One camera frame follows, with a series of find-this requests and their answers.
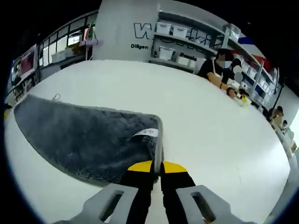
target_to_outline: white table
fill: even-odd
[[[244,221],[266,219],[289,174],[284,149],[258,110],[240,107],[207,80],[184,71],[141,62],[84,61],[29,93],[46,99],[59,93],[71,104],[158,115],[165,160],[186,167],[197,185],[229,202]],[[5,141],[16,181],[47,223],[75,216],[101,189],[46,162],[22,135],[14,113],[6,120]],[[147,223],[168,223],[159,188],[156,184],[152,193]]]

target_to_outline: black shirt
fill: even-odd
[[[224,84],[228,83],[229,78],[234,79],[234,73],[230,69],[223,69],[217,62],[214,62],[214,64],[215,64],[215,72],[218,75],[222,74],[222,82]],[[208,78],[207,74],[209,72],[214,73],[213,61],[211,59],[206,60],[202,64],[197,75],[208,80],[209,78]]]

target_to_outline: pink object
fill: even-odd
[[[85,41],[80,41],[79,46],[93,46],[93,45],[102,45],[103,40],[85,40]]]

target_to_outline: hand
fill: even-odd
[[[230,89],[230,90],[228,91],[228,95],[229,95],[229,97],[231,97],[232,99],[237,97],[237,95],[235,94],[235,90],[234,90],[234,89]]]

